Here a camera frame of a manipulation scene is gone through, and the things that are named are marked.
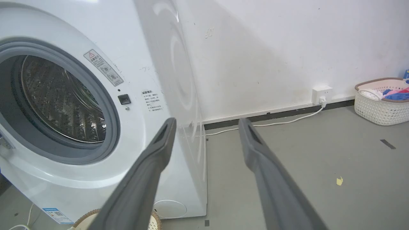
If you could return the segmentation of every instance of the warning sticker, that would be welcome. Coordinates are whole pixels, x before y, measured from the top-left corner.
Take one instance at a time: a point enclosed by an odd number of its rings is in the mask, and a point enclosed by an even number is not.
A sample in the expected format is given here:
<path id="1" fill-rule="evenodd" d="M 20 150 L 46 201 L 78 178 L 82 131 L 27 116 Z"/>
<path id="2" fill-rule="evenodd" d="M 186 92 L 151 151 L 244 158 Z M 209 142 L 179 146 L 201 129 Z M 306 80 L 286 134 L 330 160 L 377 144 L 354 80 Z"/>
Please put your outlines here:
<path id="1" fill-rule="evenodd" d="M 152 90 L 143 91 L 142 97 L 145 100 L 145 104 L 149 112 L 163 110 L 162 101 L 157 93 L 152 92 Z"/>
<path id="2" fill-rule="evenodd" d="M 108 63 L 97 53 L 95 50 L 90 50 L 84 54 L 84 57 L 88 59 L 95 67 L 105 75 L 105 77 L 117 86 L 124 82 L 122 78 L 115 72 Z"/>
<path id="3" fill-rule="evenodd" d="M 43 208 L 43 210 L 60 224 L 73 224 L 70 219 L 56 208 Z"/>

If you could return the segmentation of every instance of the gray floor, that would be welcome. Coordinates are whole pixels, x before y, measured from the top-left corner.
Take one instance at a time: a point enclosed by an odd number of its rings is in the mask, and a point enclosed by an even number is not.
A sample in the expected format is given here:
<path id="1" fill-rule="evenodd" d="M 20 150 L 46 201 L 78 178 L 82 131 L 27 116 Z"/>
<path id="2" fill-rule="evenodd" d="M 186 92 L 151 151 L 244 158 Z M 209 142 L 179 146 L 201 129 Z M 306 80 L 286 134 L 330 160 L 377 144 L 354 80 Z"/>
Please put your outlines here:
<path id="1" fill-rule="evenodd" d="M 409 225 L 409 122 L 382 127 L 346 107 L 257 130 L 331 230 L 406 229 Z M 238 131 L 209 136 L 207 149 L 208 215 L 164 220 L 163 229 L 265 229 L 256 183 L 244 164 Z M 344 178 L 342 186 L 336 185 L 340 176 Z M 2 229 L 25 223 L 30 205 L 14 187 L 0 196 Z M 32 230 L 69 227 L 56 224 L 38 208 L 32 220 Z"/>
<path id="2" fill-rule="evenodd" d="M 6 190 L 0 196 L 0 229 L 8 230 L 18 224 L 27 224 L 31 204 L 32 202 L 16 187 L 11 186 Z M 60 225 L 37 206 L 33 206 L 29 227 L 31 230 L 67 230 L 71 225 Z"/>

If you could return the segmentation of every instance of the white washing machine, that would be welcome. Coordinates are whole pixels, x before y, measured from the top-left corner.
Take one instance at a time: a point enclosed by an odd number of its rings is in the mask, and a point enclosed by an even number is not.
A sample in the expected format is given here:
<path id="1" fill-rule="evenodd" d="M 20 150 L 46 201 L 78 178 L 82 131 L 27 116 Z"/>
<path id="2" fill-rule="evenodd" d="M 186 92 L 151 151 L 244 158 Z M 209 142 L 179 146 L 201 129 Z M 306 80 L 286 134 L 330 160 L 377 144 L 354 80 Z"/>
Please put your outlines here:
<path id="1" fill-rule="evenodd" d="M 0 31 L 0 169 L 36 206 L 59 223 L 101 208 L 175 117 L 154 209 L 206 215 L 205 131 L 170 0 L 1 0 Z"/>

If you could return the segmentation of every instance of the stainless steel drum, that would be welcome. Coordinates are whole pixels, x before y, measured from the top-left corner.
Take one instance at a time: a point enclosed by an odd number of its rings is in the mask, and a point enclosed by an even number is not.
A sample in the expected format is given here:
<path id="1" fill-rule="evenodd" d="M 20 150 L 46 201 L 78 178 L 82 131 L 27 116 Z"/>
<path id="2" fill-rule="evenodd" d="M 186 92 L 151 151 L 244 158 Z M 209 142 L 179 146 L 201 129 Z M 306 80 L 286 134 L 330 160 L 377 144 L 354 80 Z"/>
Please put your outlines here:
<path id="1" fill-rule="evenodd" d="M 44 124 L 78 142 L 104 141 L 101 108 L 76 77 L 53 62 L 30 55 L 22 63 L 20 76 L 24 95 Z"/>

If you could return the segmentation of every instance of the black baseboard strip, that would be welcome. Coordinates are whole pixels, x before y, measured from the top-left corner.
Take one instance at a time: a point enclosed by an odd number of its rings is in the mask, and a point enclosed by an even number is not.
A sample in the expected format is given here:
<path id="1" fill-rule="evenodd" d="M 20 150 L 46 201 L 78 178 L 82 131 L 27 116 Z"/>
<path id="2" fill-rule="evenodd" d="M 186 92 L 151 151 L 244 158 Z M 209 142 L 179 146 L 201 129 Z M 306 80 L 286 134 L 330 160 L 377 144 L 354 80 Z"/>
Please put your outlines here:
<path id="1" fill-rule="evenodd" d="M 323 110 L 353 106 L 354 102 L 355 100 L 331 103 L 331 104 L 328 104 Z M 248 117 L 248 119 L 250 119 L 251 122 L 266 121 L 266 120 L 271 120 L 271 119 L 276 119 L 276 118 L 281 118 L 281 117 L 290 117 L 290 116 L 295 116 L 295 115 L 300 115 L 300 114 L 305 114 L 305 113 L 314 113 L 317 110 L 319 110 L 320 107 L 321 106 L 314 106 L 314 107 L 301 108 L 301 109 L 290 110 L 290 111 L 279 112 L 279 113 L 267 113 L 267 114 L 260 115 L 260 116 Z M 218 128 L 237 125 L 237 124 L 238 124 L 238 119 L 235 119 L 235 120 L 230 120 L 230 121 L 225 121 L 225 122 L 205 124 L 204 129 L 205 130 L 218 129 Z"/>

